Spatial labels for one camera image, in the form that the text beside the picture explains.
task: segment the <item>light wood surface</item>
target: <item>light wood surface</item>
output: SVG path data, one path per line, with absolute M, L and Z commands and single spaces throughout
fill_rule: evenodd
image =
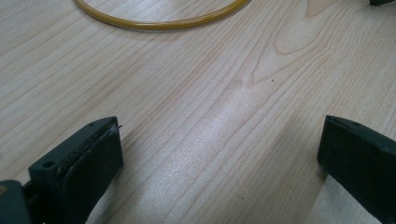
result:
M 174 20 L 227 1 L 90 0 Z M 316 155 L 327 114 L 396 139 L 396 4 L 253 0 L 141 33 L 72 0 L 0 2 L 0 179 L 117 116 L 125 167 L 89 223 L 378 223 Z

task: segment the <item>black clamp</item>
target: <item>black clamp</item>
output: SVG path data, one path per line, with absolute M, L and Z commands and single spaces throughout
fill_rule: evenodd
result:
M 396 223 L 396 142 L 357 122 L 327 116 L 318 162 L 369 213 Z
M 116 117 L 92 122 L 29 167 L 31 181 L 0 181 L 0 223 L 85 223 L 123 166 Z

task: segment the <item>clamp jaw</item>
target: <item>clamp jaw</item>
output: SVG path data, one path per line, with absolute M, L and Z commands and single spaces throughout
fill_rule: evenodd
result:
M 396 142 L 357 122 L 327 116 L 318 162 L 369 213 L 396 223 Z
M 29 167 L 31 181 L 0 181 L 0 223 L 85 223 L 123 166 L 116 117 L 74 133 Z

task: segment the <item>screw hole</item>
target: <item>screw hole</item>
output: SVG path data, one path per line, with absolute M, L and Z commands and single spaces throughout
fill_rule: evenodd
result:
M 55 161 L 46 161 L 44 162 L 43 166 L 45 168 L 50 168 L 51 166 L 55 165 Z

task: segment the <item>wooden table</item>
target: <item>wooden table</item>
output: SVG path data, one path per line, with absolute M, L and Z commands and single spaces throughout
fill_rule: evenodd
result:
M 174 20 L 228 1 L 91 0 Z M 255 0 L 177 32 L 72 0 L 0 3 L 0 179 L 117 116 L 125 167 L 89 223 L 378 223 L 316 160 L 325 115 L 396 139 L 396 4 Z

